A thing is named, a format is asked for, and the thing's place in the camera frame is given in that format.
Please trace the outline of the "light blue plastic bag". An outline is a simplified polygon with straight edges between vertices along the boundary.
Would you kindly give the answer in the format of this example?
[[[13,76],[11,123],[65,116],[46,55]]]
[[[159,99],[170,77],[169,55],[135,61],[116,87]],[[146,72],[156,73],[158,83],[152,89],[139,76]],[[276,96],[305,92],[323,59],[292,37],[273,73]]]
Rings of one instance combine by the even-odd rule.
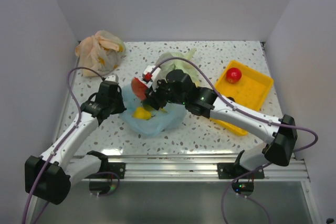
[[[145,136],[154,137],[163,130],[177,128],[186,116],[186,109],[182,105],[168,103],[158,111],[150,111],[151,119],[136,119],[133,113],[137,107],[143,107],[143,104],[134,95],[130,85],[122,88],[122,97],[126,110],[120,114],[120,118],[130,129]]]

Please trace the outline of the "pink red peach slice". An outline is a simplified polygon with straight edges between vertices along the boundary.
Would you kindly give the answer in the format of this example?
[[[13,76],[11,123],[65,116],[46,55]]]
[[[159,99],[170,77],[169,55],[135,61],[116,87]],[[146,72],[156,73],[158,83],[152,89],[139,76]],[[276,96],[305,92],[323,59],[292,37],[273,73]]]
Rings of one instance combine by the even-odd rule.
[[[145,92],[148,89],[147,85],[140,81],[138,78],[133,78],[131,81],[131,89],[136,97],[141,101],[146,99]]]

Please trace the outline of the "red fruit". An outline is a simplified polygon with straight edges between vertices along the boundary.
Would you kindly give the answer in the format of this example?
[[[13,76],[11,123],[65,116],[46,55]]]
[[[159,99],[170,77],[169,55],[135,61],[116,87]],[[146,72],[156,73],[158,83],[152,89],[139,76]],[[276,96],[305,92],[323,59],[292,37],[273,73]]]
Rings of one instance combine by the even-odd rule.
[[[242,72],[238,68],[229,68],[226,72],[226,81],[235,84],[240,81]]]

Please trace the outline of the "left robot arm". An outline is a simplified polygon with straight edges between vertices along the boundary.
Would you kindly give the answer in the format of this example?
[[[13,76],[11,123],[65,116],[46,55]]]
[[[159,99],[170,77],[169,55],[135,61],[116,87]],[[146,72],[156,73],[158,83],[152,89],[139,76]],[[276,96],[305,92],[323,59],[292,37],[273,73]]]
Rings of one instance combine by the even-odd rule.
[[[111,169],[108,157],[97,151],[89,151],[79,161],[71,159],[84,140],[109,116],[126,110],[122,91],[116,81],[100,83],[95,100],[87,100],[70,127],[48,150],[40,156],[30,156],[25,162],[25,191],[58,205],[67,197],[73,185],[95,175],[104,178],[118,175]]]

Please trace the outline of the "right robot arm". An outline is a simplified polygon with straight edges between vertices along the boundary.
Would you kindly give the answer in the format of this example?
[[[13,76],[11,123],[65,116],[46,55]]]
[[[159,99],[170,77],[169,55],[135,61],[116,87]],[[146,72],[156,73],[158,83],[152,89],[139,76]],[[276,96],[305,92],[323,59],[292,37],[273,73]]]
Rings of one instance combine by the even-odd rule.
[[[261,144],[238,154],[226,169],[231,176],[246,178],[268,163],[289,165],[297,140],[292,117],[277,118],[253,111],[213,89],[196,86],[182,70],[173,70],[163,79],[160,73],[160,69],[150,66],[142,74],[142,80],[151,84],[145,91],[146,102],[154,109],[161,109],[167,103],[180,104],[193,115],[227,122],[262,140]]]

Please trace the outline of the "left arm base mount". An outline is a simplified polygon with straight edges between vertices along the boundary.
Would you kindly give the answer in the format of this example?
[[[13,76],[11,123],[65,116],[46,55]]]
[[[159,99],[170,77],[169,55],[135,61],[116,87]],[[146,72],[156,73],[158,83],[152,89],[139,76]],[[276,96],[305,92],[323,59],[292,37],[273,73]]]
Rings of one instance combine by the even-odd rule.
[[[98,169],[94,169],[94,173],[89,174],[87,177],[98,179],[105,179],[105,182],[90,182],[90,193],[96,197],[108,196],[117,191],[120,182],[124,179],[126,171],[126,163],[124,162],[109,162],[107,155],[97,152],[89,151],[84,158],[90,157],[94,161],[98,161]]]

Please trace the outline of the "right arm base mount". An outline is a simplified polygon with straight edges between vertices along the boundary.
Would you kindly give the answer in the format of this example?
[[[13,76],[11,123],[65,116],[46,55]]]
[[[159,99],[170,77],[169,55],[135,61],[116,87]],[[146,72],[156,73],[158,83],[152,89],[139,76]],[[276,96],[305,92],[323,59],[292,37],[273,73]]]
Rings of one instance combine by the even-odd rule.
[[[236,160],[231,163],[218,163],[217,173],[219,179],[232,179],[232,190],[242,196],[250,196],[255,189],[254,180],[264,179],[263,169],[254,171],[257,166],[245,168],[242,166],[242,158],[246,157],[246,151],[241,151]]]

